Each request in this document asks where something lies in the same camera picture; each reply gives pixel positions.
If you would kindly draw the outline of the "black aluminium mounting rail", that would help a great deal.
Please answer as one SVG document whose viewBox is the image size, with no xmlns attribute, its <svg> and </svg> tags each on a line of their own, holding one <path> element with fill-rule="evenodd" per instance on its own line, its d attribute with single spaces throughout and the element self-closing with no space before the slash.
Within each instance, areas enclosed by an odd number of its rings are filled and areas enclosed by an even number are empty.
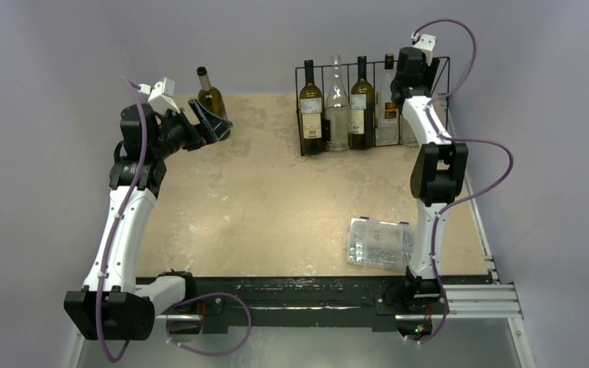
<svg viewBox="0 0 589 368">
<path fill-rule="evenodd" d="M 443 318 L 519 317 L 515 289 L 489 278 L 445 277 L 437 301 L 405 302 L 402 276 L 195 277 L 196 296 L 156 320 L 201 323 L 206 334 L 230 327 L 360 327 L 423 339 Z"/>
</svg>

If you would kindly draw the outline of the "dark green bottle white label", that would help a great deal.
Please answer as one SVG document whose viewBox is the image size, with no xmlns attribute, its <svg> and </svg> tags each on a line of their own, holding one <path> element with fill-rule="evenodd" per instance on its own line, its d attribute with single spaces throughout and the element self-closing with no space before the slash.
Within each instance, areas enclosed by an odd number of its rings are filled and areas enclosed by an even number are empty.
<svg viewBox="0 0 589 368">
<path fill-rule="evenodd" d="M 350 147 L 367 150 L 374 146 L 374 90 L 367 80 L 367 57 L 357 58 L 357 81 L 350 90 Z"/>
</svg>

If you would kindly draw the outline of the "clear plastic screw box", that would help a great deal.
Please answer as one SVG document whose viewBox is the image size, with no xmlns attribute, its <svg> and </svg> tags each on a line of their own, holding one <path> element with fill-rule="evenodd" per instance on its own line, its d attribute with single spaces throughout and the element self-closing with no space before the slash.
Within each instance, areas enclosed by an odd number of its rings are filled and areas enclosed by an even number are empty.
<svg viewBox="0 0 589 368">
<path fill-rule="evenodd" d="M 352 218 L 348 232 L 350 265 L 405 271 L 414 248 L 414 228 L 408 222 Z"/>
</svg>

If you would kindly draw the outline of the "tall clear glass bottle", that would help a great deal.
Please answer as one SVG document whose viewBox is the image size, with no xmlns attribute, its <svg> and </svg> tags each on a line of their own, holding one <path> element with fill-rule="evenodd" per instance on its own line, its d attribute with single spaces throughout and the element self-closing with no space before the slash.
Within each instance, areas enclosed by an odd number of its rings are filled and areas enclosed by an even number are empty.
<svg viewBox="0 0 589 368">
<path fill-rule="evenodd" d="M 400 143 L 408 147 L 418 147 L 416 135 L 410 123 L 400 116 Z"/>
</svg>

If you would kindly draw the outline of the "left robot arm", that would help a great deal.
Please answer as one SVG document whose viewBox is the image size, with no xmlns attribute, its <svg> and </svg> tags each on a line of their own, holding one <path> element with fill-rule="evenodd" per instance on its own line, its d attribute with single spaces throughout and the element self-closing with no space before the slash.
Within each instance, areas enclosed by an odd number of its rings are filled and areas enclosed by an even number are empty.
<svg viewBox="0 0 589 368">
<path fill-rule="evenodd" d="M 64 297 L 64 310 L 87 340 L 146 340 L 162 312 L 173 307 L 187 314 L 197 306 L 188 271 L 164 271 L 148 285 L 136 284 L 143 233 L 160 195 L 166 159 L 180 150 L 217 143 L 233 127 L 197 100 L 189 106 L 197 124 L 182 110 L 161 113 L 148 103 L 120 112 L 123 139 L 114 150 L 109 211 L 98 253 L 81 289 Z"/>
</svg>

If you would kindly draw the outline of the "green bottle silver foil neck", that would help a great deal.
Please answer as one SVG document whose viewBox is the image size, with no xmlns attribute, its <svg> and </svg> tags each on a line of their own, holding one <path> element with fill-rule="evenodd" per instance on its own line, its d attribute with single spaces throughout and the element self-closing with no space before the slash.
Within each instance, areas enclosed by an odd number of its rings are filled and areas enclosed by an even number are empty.
<svg viewBox="0 0 589 368">
<path fill-rule="evenodd" d="M 216 87 L 212 86 L 206 68 L 203 66 L 198 67 L 197 75 L 201 87 L 198 92 L 198 101 L 214 115 L 227 119 L 228 114 L 226 112 L 221 92 Z"/>
</svg>

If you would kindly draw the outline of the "dark green wine bottle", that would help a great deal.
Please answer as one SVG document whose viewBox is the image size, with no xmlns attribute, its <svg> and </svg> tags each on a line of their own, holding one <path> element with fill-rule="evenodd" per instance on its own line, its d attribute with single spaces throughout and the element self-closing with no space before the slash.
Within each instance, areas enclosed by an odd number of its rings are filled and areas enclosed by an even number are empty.
<svg viewBox="0 0 589 368">
<path fill-rule="evenodd" d="M 320 88 L 315 83 L 314 62 L 304 62 L 304 86 L 299 93 L 301 150 L 304 156 L 324 152 L 326 140 L 322 128 L 324 105 Z"/>
</svg>

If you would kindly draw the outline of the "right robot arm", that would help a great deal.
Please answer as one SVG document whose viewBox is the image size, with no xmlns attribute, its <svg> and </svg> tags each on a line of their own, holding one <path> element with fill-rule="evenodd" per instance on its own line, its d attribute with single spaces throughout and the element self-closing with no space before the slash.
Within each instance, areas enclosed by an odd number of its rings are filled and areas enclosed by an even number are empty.
<svg viewBox="0 0 589 368">
<path fill-rule="evenodd" d="M 410 176 L 417 223 L 400 291 L 402 306 L 411 312 L 442 296 L 440 253 L 446 217 L 462 191 L 469 153 L 466 144 L 451 140 L 436 113 L 430 89 L 438 66 L 438 58 L 419 48 L 401 48 L 390 84 L 392 100 L 420 148 Z"/>
</svg>

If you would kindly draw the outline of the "clear bottle black cap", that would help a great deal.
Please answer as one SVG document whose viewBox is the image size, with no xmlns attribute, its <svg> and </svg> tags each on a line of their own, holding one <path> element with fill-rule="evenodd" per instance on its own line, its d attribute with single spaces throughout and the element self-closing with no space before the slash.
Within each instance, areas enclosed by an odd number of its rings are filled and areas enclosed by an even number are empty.
<svg viewBox="0 0 589 368">
<path fill-rule="evenodd" d="M 376 128 L 376 146 L 397 145 L 400 139 L 400 123 L 396 104 L 392 101 L 390 85 L 393 81 L 394 54 L 386 54 L 383 67 L 383 81 L 377 93 L 378 118 Z"/>
</svg>

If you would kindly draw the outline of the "clear slender glass bottle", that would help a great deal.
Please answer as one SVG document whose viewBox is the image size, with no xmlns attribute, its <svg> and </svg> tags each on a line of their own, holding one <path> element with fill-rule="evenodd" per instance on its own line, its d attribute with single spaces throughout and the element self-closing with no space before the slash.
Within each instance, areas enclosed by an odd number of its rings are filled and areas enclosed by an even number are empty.
<svg viewBox="0 0 589 368">
<path fill-rule="evenodd" d="M 325 117 L 330 123 L 331 138 L 327 149 L 331 152 L 345 151 L 349 145 L 349 102 L 344 87 L 341 56 L 331 57 L 331 82 L 326 99 Z"/>
</svg>

